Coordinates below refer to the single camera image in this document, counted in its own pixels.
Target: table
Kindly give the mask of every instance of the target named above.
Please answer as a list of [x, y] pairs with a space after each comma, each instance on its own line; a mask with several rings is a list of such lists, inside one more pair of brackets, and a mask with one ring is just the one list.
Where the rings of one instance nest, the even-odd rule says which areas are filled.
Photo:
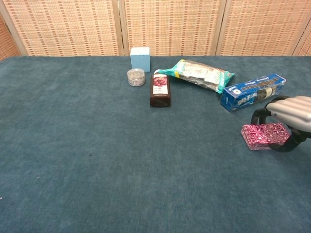
[[[181, 58], [269, 73], [310, 96], [311, 57]], [[15, 57], [0, 63], [1, 232], [257, 232], [311, 229], [311, 141], [250, 151], [241, 127], [269, 100], [230, 113], [220, 95], [171, 78], [151, 108], [129, 57]]]

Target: dark red bottle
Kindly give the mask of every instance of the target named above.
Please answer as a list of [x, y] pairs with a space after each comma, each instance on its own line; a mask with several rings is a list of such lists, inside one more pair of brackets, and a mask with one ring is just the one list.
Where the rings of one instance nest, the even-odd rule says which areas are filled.
[[169, 107], [171, 105], [171, 87], [169, 76], [155, 73], [150, 79], [150, 105]]

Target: robotic arm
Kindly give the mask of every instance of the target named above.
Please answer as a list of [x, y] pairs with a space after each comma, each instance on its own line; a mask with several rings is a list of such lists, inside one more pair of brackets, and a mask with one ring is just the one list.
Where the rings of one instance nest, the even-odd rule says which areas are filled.
[[279, 152], [290, 152], [301, 142], [311, 138], [311, 97], [278, 96], [264, 108], [256, 110], [252, 115], [252, 124], [265, 124], [267, 117], [273, 117], [292, 131], [292, 135], [284, 145], [270, 144], [270, 148]]

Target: pink box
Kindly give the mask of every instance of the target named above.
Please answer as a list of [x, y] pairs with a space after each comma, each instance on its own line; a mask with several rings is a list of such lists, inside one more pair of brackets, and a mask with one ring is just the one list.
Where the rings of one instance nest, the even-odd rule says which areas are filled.
[[281, 123], [243, 125], [241, 133], [250, 150], [269, 150], [269, 144], [283, 145], [290, 136]]

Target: light blue box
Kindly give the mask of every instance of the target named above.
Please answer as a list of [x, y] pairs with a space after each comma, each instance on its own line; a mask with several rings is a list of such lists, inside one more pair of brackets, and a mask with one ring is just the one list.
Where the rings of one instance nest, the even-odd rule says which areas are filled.
[[131, 48], [132, 69], [140, 68], [145, 72], [150, 72], [150, 48], [132, 47]]

